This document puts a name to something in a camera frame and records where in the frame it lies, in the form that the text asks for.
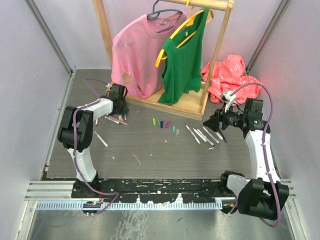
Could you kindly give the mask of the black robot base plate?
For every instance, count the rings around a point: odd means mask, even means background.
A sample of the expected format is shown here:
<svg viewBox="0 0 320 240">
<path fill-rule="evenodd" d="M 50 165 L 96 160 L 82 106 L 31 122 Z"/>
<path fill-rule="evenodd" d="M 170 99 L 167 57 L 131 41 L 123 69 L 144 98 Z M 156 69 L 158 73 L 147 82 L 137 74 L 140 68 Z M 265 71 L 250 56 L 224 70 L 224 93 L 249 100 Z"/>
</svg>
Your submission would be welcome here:
<svg viewBox="0 0 320 240">
<path fill-rule="evenodd" d="M 95 190 L 108 193 L 102 195 L 92 191 L 83 182 L 76 180 L 73 184 L 71 197 L 73 199 L 99 198 L 105 203 L 111 202 L 116 193 L 119 196 L 115 202 L 146 204 L 152 202 L 173 203 L 182 197 L 184 204 L 214 203 L 217 198 L 235 198 L 236 195 L 224 188 L 218 179 L 178 179 L 178 178 L 110 178 L 99 179 L 93 186 Z"/>
</svg>

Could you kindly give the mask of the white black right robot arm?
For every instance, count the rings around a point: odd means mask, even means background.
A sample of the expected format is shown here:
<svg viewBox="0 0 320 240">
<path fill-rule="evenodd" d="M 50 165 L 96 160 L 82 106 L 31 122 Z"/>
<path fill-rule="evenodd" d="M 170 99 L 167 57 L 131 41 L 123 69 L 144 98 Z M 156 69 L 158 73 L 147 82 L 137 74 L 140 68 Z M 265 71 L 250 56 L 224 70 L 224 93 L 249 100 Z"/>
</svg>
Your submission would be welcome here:
<svg viewBox="0 0 320 240">
<path fill-rule="evenodd" d="M 275 169 L 270 127 L 263 120 L 262 108 L 262 100 L 248 98 L 244 109 L 235 112 L 231 101 L 226 100 L 203 125 L 218 133 L 229 126 L 242 131 L 249 149 L 252 178 L 246 180 L 242 173 L 225 171 L 220 177 L 219 191 L 225 197 L 236 196 L 240 214 L 277 223 L 290 190 L 281 183 Z"/>
</svg>

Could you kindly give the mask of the teal capped white marker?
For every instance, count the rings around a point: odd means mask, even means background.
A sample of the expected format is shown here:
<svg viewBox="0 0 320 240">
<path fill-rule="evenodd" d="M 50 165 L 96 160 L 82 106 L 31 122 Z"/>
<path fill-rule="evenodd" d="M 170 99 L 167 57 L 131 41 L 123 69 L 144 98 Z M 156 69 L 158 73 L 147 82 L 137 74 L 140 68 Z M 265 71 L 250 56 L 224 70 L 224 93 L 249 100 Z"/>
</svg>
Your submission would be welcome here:
<svg viewBox="0 0 320 240">
<path fill-rule="evenodd" d="M 224 141 L 224 138 L 222 137 L 222 135 L 221 135 L 219 132 L 215 132 L 215 134 L 218 136 L 218 138 L 219 138 L 221 141 Z"/>
</svg>

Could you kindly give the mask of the thin white pen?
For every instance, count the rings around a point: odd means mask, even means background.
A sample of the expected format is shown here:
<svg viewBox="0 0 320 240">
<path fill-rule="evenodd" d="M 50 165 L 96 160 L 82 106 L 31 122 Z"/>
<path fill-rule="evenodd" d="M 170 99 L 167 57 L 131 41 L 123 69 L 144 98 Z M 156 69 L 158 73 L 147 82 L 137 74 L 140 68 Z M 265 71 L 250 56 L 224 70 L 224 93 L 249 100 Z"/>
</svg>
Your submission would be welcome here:
<svg viewBox="0 0 320 240">
<path fill-rule="evenodd" d="M 205 136 L 204 133 L 201 132 L 200 129 L 196 128 L 196 130 L 202 135 L 202 137 L 204 137 L 204 139 L 214 148 L 215 147 L 215 144 L 208 138 Z"/>
</svg>

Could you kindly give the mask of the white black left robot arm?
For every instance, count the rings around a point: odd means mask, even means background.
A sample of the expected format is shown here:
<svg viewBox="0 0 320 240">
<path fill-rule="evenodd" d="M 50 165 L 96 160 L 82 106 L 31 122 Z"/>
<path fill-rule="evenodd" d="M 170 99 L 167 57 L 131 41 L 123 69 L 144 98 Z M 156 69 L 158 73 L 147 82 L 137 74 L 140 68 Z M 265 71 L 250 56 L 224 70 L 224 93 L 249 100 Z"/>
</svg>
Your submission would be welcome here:
<svg viewBox="0 0 320 240">
<path fill-rule="evenodd" d="M 107 95 L 83 106 L 67 106 L 63 112 L 57 139 L 72 157 L 76 178 L 85 183 L 82 192 L 88 198 L 100 193 L 97 170 L 93 166 L 90 145 L 94 135 L 94 122 L 102 117 L 128 113 L 125 86 L 113 84 Z"/>
</svg>

